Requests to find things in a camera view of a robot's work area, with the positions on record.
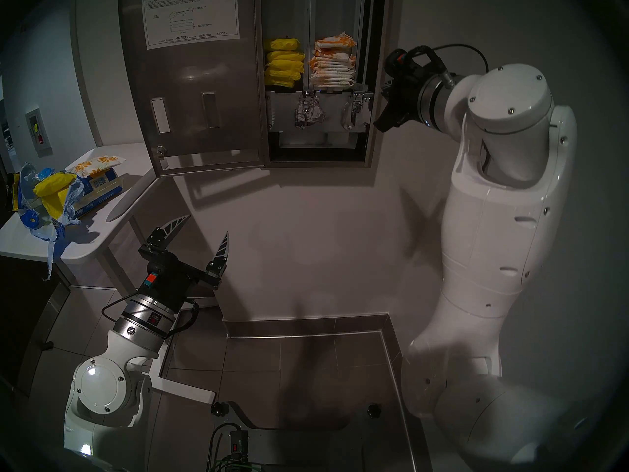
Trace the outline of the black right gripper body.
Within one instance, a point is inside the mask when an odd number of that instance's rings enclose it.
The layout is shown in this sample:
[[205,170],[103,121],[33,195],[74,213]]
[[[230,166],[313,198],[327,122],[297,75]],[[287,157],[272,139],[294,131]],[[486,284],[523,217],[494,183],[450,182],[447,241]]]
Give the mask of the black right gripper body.
[[394,125],[409,120],[425,123],[430,114],[421,115],[421,98],[430,82],[443,85],[443,61],[429,46],[416,46],[410,51],[395,49],[388,56],[388,75],[396,81],[395,97],[388,99],[394,110]]

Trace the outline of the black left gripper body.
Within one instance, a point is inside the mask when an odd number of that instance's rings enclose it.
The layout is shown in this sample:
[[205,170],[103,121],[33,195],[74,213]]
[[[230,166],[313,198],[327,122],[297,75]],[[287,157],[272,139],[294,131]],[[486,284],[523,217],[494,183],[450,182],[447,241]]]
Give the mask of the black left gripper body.
[[221,284],[221,278],[206,274],[206,269],[183,263],[167,250],[150,251],[147,246],[141,246],[139,253],[148,264],[147,275],[137,294],[152,298],[165,307],[182,307],[197,285],[215,291]]

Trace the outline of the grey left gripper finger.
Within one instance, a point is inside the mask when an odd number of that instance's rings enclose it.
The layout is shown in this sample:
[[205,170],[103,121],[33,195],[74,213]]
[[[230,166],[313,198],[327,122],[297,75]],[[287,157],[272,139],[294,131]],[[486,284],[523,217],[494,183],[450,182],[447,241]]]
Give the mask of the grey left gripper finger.
[[161,227],[157,227],[147,239],[147,247],[150,251],[166,251],[168,245],[175,239],[191,215],[174,218]]
[[215,278],[221,278],[227,268],[228,253],[229,232],[226,232],[216,254],[206,267],[206,274],[212,275],[212,277]]

